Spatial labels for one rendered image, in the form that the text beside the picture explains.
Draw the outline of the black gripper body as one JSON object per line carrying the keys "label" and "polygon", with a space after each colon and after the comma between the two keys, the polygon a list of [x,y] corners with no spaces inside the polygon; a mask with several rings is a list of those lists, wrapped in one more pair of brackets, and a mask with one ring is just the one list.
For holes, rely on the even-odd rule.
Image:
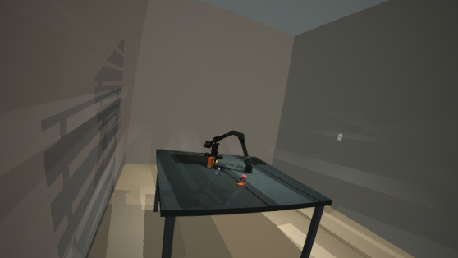
{"label": "black gripper body", "polygon": [[215,157],[215,159],[223,159],[223,156],[221,156],[221,155],[217,156],[217,151],[218,151],[218,150],[213,150],[213,149],[212,149],[212,150],[211,150],[211,154],[209,154],[209,153],[204,153],[204,156],[206,156],[206,157],[207,157],[207,156],[208,156],[208,157]]}

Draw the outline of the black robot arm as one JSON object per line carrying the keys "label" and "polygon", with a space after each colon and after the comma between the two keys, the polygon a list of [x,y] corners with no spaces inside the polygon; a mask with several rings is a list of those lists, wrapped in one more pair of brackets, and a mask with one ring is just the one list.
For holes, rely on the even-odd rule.
{"label": "black robot arm", "polygon": [[213,150],[217,150],[218,149],[218,145],[220,145],[217,142],[219,142],[221,139],[226,138],[226,137],[231,136],[231,135],[237,136],[239,138],[239,141],[241,142],[241,146],[242,146],[242,149],[243,149],[243,152],[244,152],[244,156],[245,156],[244,157],[244,162],[245,162],[245,165],[246,165],[244,172],[252,173],[253,164],[251,163],[251,159],[248,156],[248,152],[247,152],[247,149],[246,149],[246,146],[245,146],[245,135],[244,135],[244,133],[239,133],[237,131],[230,131],[230,132],[228,132],[228,133],[226,133],[224,135],[215,136],[212,141],[205,141],[204,147],[205,148],[212,147]]}

